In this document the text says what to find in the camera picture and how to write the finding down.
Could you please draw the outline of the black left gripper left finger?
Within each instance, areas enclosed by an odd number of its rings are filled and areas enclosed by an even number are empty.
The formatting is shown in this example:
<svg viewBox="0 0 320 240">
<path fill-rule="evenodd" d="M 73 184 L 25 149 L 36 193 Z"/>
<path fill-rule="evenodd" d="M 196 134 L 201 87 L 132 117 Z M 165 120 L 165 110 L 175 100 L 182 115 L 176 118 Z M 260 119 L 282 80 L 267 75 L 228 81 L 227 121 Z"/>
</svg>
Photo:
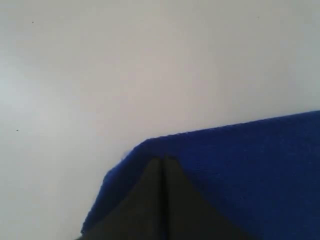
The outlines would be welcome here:
<svg viewBox="0 0 320 240">
<path fill-rule="evenodd" d="M 152 159 L 129 194 L 82 240 L 160 240 L 162 237 L 162 162 Z"/>
</svg>

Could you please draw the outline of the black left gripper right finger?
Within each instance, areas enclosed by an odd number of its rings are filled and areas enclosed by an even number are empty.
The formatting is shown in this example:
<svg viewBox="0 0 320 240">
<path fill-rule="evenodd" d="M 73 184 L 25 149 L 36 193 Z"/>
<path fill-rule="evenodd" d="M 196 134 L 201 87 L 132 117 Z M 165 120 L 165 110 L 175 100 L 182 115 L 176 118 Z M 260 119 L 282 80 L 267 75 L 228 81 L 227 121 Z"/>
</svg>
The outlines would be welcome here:
<svg viewBox="0 0 320 240">
<path fill-rule="evenodd" d="M 180 161 L 162 159 L 164 240 L 259 240 L 223 215 L 193 183 Z"/>
</svg>

